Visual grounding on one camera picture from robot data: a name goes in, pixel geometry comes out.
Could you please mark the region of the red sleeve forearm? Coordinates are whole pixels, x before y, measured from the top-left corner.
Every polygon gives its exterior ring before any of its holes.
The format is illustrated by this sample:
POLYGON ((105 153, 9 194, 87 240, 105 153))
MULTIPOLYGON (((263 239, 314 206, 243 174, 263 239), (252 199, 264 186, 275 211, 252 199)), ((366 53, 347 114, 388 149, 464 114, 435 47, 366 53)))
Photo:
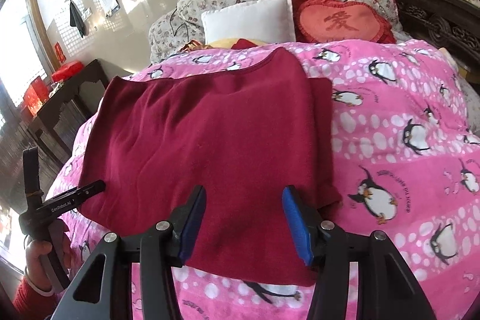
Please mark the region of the red sleeve forearm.
POLYGON ((20 319, 43 320, 55 312, 58 302, 58 297, 52 290, 44 292, 24 276, 17 288, 13 305, 20 319))

